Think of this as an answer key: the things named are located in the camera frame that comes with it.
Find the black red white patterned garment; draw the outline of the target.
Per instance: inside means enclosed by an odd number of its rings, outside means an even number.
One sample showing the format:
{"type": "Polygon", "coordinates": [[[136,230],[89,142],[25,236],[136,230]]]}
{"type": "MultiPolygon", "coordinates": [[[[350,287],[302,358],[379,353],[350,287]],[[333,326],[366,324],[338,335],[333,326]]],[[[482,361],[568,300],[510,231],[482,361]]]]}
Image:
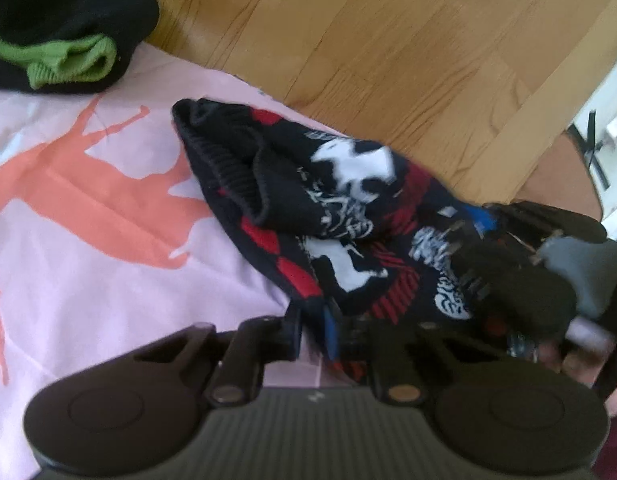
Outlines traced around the black red white patterned garment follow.
{"type": "Polygon", "coordinates": [[[469,320],[450,268],[466,202],[426,168],[248,105],[185,99],[172,116],[214,216],[289,298],[392,323],[469,320]]]}

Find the brown padded cushion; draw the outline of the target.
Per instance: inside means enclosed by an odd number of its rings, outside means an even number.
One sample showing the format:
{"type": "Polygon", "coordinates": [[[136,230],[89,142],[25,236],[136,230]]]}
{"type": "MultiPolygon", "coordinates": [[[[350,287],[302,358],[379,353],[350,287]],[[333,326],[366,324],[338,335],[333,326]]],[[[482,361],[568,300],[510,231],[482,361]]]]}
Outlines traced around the brown padded cushion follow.
{"type": "Polygon", "coordinates": [[[577,144],[565,132],[540,158],[515,200],[563,208],[595,220],[603,218],[593,179],[577,144]]]}

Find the wood grain headboard panel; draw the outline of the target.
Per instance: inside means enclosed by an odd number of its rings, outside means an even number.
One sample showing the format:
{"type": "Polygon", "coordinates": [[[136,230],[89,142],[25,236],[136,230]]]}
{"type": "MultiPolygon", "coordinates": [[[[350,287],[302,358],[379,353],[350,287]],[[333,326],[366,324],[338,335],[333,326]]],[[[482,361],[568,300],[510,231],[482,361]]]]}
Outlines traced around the wood grain headboard panel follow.
{"type": "Polygon", "coordinates": [[[617,0],[159,0],[151,42],[511,200],[617,60],[617,0]]]}

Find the pink deer print bedsheet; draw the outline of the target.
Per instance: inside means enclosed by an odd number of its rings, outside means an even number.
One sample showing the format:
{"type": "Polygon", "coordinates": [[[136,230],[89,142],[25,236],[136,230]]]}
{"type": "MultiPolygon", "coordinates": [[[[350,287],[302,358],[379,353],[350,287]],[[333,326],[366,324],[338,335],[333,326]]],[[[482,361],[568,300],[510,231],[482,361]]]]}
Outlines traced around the pink deer print bedsheet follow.
{"type": "Polygon", "coordinates": [[[36,473],[22,417],[46,385],[194,323],[286,311],[191,173],[171,109],[200,98],[301,120],[146,45],[98,96],[0,91],[0,479],[36,473]]]}

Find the black and green folded garment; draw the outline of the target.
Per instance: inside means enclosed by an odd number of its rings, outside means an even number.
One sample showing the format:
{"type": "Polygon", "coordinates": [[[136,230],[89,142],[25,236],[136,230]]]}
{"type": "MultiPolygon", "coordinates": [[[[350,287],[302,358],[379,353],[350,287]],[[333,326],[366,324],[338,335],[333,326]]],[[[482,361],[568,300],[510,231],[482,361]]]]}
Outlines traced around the black and green folded garment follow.
{"type": "Polygon", "coordinates": [[[158,0],[0,0],[0,90],[106,90],[159,17],[158,0]]]}

